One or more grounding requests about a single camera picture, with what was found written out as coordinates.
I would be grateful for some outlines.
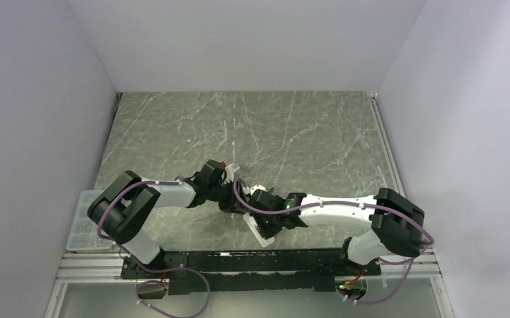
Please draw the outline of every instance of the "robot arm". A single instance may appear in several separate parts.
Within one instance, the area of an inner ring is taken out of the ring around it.
[[[209,160],[190,178],[172,185],[141,185],[128,192],[123,202],[109,212],[104,234],[124,246],[146,267],[165,268],[165,252],[142,229],[155,207],[192,208],[207,200],[218,202],[225,213],[240,213],[263,247],[274,242],[282,229],[315,225],[347,225],[367,230],[359,237],[345,240],[341,257],[353,264],[365,265],[386,254],[416,257],[421,249],[421,233],[396,215],[378,209],[365,209],[363,204],[391,207],[406,214],[422,226],[424,213],[390,189],[360,198],[327,198],[306,193],[290,193],[285,199],[267,192],[260,185],[241,188],[234,180],[236,164]],[[87,215],[95,223],[112,200],[137,182],[144,181],[134,172],[124,172],[89,207]],[[357,202],[360,206],[343,205]]]

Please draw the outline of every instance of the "marble tabletop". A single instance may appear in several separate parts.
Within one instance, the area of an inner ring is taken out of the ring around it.
[[[97,177],[190,176],[208,159],[236,162],[249,184],[360,197],[395,187],[380,132],[360,91],[124,93]],[[242,217],[216,203],[155,209],[144,228],[165,250],[263,249]],[[284,229],[267,249],[340,247],[348,227]]]

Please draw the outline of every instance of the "clear plastic container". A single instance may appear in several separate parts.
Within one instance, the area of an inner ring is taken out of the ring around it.
[[[112,243],[97,236],[97,225],[87,217],[87,209],[104,190],[83,191],[79,196],[76,215],[68,237],[66,249],[70,251],[109,250]]]

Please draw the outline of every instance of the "white wall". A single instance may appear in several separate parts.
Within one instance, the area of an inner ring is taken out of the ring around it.
[[[378,91],[425,0],[70,0],[119,91]]]
[[[0,317],[44,315],[114,102],[67,1],[0,1]]]
[[[510,1],[427,1],[380,109],[457,317],[510,317]]]

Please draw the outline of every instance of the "floor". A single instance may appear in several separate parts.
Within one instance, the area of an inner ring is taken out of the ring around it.
[[[275,193],[360,197],[395,187],[366,94],[360,91],[124,93],[97,178],[124,170],[190,176],[208,159],[236,162]],[[262,249],[241,217],[216,203],[155,209],[144,228],[166,250]],[[340,247],[346,227],[283,230],[267,249]]]

